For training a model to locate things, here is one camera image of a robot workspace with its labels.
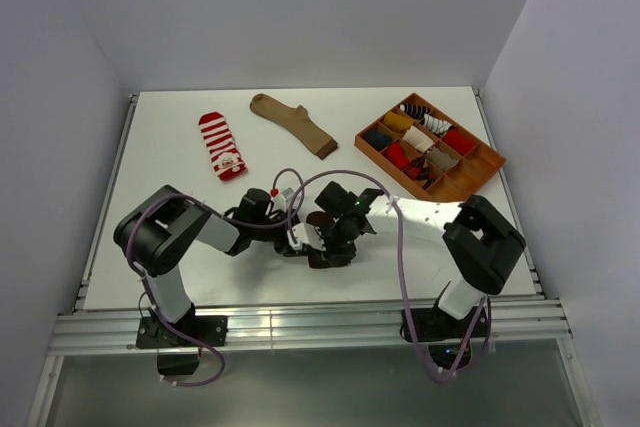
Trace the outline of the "tan beige sock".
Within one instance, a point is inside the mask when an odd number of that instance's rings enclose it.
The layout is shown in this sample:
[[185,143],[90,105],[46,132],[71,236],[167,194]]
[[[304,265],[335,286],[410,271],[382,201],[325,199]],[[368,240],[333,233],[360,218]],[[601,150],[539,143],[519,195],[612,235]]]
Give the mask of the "tan beige sock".
[[285,129],[320,160],[338,149],[337,141],[313,122],[302,105],[290,107],[267,94],[259,93],[252,98],[249,108],[255,115]]

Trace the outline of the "brown striped cuff sock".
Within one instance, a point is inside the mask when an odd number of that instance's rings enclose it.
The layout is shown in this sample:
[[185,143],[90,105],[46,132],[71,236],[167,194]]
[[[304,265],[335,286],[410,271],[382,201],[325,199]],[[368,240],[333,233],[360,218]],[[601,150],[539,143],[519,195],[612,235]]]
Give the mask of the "brown striped cuff sock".
[[334,218],[323,211],[314,211],[307,215],[306,222],[318,228],[331,228],[335,221]]

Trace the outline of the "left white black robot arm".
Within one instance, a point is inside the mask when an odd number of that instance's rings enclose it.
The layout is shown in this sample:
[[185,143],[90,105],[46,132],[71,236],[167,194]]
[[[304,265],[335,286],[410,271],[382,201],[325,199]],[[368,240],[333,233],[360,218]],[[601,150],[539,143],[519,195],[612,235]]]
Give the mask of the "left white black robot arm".
[[179,262],[199,241],[230,257],[252,243],[269,243],[284,257],[302,253],[290,246],[285,218],[270,213],[268,192],[250,188],[238,206],[219,214],[207,205],[165,185],[128,214],[113,239],[152,302],[159,335],[172,346],[198,337],[196,310],[186,293]]

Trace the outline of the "argyle patterned sock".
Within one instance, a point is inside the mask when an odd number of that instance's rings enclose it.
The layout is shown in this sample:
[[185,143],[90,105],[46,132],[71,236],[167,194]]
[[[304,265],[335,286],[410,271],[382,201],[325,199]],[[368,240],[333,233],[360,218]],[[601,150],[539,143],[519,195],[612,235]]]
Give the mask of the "argyle patterned sock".
[[420,188],[428,189],[436,180],[436,176],[424,157],[411,160],[403,172]]

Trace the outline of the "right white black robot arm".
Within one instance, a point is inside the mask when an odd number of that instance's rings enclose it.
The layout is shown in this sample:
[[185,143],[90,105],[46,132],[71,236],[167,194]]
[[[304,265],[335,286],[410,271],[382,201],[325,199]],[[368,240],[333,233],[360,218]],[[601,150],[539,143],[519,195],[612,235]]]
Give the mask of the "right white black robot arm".
[[479,195],[453,202],[402,198],[375,188],[356,195],[332,181],[315,204],[320,224],[296,227],[313,269],[348,265],[364,234],[396,234],[399,244],[408,236],[446,247],[458,274],[432,315],[435,330],[446,337],[466,326],[467,315],[483,298],[502,292],[526,247],[516,228]]

